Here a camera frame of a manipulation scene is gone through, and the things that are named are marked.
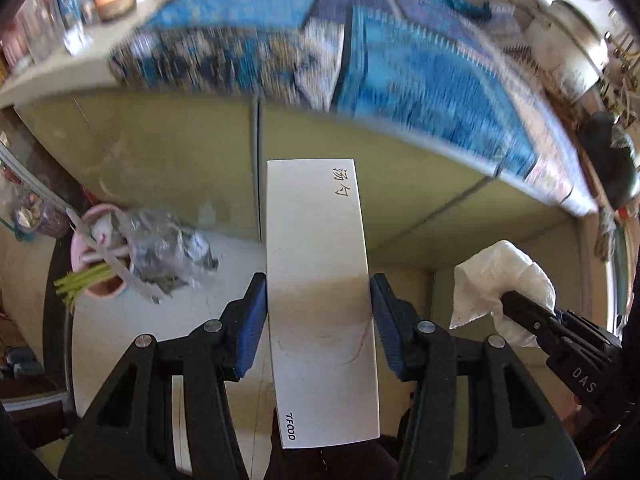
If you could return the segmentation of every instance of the patterned blanket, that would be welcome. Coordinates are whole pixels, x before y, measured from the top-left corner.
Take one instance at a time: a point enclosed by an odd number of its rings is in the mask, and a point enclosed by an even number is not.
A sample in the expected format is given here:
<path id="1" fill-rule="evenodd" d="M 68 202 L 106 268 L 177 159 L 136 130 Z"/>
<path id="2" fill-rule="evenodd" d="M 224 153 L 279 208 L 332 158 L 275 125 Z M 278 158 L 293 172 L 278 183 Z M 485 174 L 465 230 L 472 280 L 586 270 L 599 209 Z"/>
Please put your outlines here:
<path id="1" fill-rule="evenodd" d="M 257 94 L 402 132 L 594 210 L 513 9 L 466 0 L 172 0 L 111 53 L 136 88 Z"/>

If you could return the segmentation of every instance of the candle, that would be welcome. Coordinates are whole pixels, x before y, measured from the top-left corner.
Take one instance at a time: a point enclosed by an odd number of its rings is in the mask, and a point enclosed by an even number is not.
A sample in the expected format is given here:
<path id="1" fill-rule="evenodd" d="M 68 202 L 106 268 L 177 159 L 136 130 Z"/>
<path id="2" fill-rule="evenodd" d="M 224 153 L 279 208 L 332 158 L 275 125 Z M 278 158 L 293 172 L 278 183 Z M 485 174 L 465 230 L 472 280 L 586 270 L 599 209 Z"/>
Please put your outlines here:
<path id="1" fill-rule="evenodd" d="M 136 6 L 136 0 L 94 0 L 94 2 L 102 22 L 119 18 Z"/>

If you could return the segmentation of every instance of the cabinet door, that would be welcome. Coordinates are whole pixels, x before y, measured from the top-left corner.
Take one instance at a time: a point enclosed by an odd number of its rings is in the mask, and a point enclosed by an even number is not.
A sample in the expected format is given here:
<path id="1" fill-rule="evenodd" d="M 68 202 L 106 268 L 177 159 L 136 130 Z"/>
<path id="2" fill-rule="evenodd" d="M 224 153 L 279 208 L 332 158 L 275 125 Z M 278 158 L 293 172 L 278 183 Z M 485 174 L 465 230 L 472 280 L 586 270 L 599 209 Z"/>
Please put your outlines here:
<path id="1" fill-rule="evenodd" d="M 63 145 L 47 126 L 49 100 L 29 107 L 30 127 L 100 199 L 166 209 L 203 228 L 257 239 L 247 101 L 124 89 L 65 99 L 84 125 L 58 119 Z"/>
<path id="2" fill-rule="evenodd" d="M 262 105 L 260 139 L 262 211 L 267 200 L 264 195 L 267 160 L 354 159 L 367 253 L 373 258 L 380 245 L 484 178 L 458 162 L 374 132 L 352 120 L 272 104 Z"/>
<path id="3" fill-rule="evenodd" d="M 390 263 L 427 262 L 431 269 L 443 269 L 499 240 L 517 244 L 569 217 L 557 206 L 493 180 L 386 247 L 380 257 Z"/>

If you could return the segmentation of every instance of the plastic bag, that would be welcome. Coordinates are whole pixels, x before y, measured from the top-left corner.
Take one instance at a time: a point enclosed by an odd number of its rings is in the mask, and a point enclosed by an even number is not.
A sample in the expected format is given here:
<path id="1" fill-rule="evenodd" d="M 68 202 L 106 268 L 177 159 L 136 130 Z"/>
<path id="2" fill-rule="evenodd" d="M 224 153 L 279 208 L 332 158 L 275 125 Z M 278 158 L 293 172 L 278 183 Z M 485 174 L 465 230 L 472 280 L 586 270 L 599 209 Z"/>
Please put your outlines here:
<path id="1" fill-rule="evenodd" d="M 155 283 L 169 294 L 179 286 L 197 286 L 218 269 L 207 239 L 170 213 L 137 209 L 116 214 L 144 282 Z"/>
<path id="2" fill-rule="evenodd" d="M 509 290 L 554 311 L 556 291 L 544 271 L 512 243 L 502 240 L 454 270 L 453 315 L 449 328 L 491 313 L 495 329 L 512 346 L 538 346 L 536 337 L 502 313 L 500 298 Z"/>
<path id="3" fill-rule="evenodd" d="M 44 202 L 27 187 L 12 182 L 0 174 L 0 218 L 10 218 L 12 229 L 31 234 L 38 231 L 53 238 L 62 238 L 69 231 L 66 215 L 52 203 Z"/>

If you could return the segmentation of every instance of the white paper towel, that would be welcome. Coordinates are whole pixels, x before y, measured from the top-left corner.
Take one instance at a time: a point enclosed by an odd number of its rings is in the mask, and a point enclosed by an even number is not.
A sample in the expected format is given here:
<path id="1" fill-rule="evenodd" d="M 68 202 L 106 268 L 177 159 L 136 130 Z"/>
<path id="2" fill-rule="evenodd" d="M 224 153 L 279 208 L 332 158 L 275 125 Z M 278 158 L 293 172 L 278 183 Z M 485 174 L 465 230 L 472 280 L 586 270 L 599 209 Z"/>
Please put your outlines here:
<path id="1" fill-rule="evenodd" d="M 500 298 L 516 290 L 554 311 L 556 291 L 540 266 L 507 240 L 480 251 L 454 270 L 453 315 L 449 328 L 491 313 L 494 325 L 512 346 L 538 346 L 536 337 L 502 313 Z"/>

